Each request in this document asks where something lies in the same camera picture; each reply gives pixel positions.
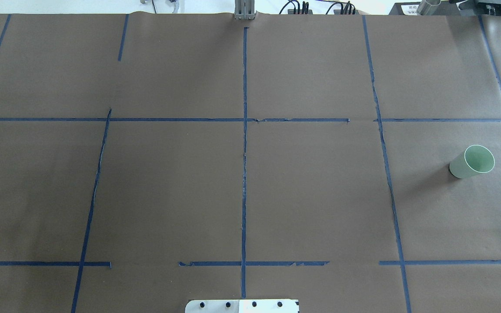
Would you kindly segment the aluminium frame post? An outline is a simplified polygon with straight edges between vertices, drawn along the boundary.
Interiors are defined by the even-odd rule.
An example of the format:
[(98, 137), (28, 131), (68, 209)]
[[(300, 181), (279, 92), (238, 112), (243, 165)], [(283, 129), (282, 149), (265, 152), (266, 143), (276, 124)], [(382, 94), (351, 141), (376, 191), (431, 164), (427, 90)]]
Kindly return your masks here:
[(255, 0), (235, 0), (235, 20), (254, 20), (256, 18)]

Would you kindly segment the steel cylinder cup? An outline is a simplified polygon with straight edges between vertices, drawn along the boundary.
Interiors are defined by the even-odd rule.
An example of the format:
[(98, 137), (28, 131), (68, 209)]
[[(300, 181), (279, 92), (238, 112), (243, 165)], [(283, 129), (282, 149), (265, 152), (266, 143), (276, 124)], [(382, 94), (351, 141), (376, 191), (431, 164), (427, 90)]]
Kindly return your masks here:
[(416, 8), (416, 14), (420, 16), (433, 15), (441, 4), (441, 0), (421, 0)]

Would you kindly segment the white pedestal base plate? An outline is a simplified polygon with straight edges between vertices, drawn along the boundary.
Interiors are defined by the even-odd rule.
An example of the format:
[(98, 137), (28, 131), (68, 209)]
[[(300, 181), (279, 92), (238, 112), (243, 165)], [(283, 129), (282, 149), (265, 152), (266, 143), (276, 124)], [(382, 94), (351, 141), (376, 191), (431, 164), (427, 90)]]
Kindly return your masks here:
[(186, 313), (299, 313), (298, 300), (292, 299), (232, 299), (191, 300)]

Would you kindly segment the green paper cup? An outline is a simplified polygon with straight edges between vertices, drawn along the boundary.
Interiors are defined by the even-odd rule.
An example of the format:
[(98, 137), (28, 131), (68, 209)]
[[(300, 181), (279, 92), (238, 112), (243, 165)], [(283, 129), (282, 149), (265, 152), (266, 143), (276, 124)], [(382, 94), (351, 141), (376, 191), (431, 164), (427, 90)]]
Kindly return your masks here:
[(454, 158), (448, 166), (450, 173), (465, 179), (491, 172), (495, 167), (493, 153), (483, 145), (470, 145)]

